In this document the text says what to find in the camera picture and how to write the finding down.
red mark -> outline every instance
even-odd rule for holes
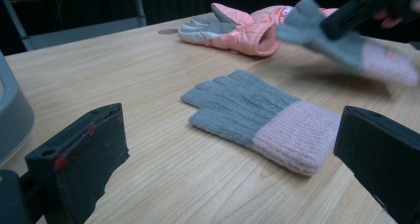
[[[56,155],[54,164],[55,170],[65,169],[69,164],[70,162],[62,154]]]
[[[90,137],[92,137],[93,135],[95,135],[95,129],[96,129],[96,126],[95,126],[95,124],[90,124],[90,127],[89,127],[89,136]]]

black object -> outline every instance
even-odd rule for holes
[[[396,222],[420,223],[420,134],[347,106],[334,155]]]
[[[121,104],[92,110],[26,155],[29,171],[0,170],[0,223],[83,223],[127,158]]]
[[[337,40],[384,9],[390,16],[403,17],[404,23],[409,23],[420,16],[410,9],[410,2],[411,0],[351,0],[324,19],[321,28],[329,39]]]

table surface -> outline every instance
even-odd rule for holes
[[[315,105],[381,113],[420,132],[420,89],[345,72],[330,59],[282,44],[257,58],[189,45],[185,20],[7,56],[45,142],[84,113],[122,103],[130,158],[106,186],[87,223],[393,223],[334,156],[306,177],[188,124],[180,96],[243,69]],[[387,43],[420,65],[408,45]],[[24,148],[8,166],[19,169]]]

pink and gray glove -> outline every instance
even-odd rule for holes
[[[271,6],[248,14],[213,3],[215,17],[192,17],[178,31],[179,37],[191,44],[231,50],[249,56],[271,56],[278,48],[276,26],[282,22],[290,6]]]

wooden table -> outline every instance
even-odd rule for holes
[[[183,21],[6,57],[35,110],[40,143],[89,110],[123,104],[131,157],[88,223],[393,223],[339,159],[312,177],[295,174],[189,125],[196,109],[180,96],[244,69],[331,111],[363,107],[420,132],[418,87],[360,78],[286,44],[255,58],[159,33]],[[390,44],[420,65],[410,46]]]

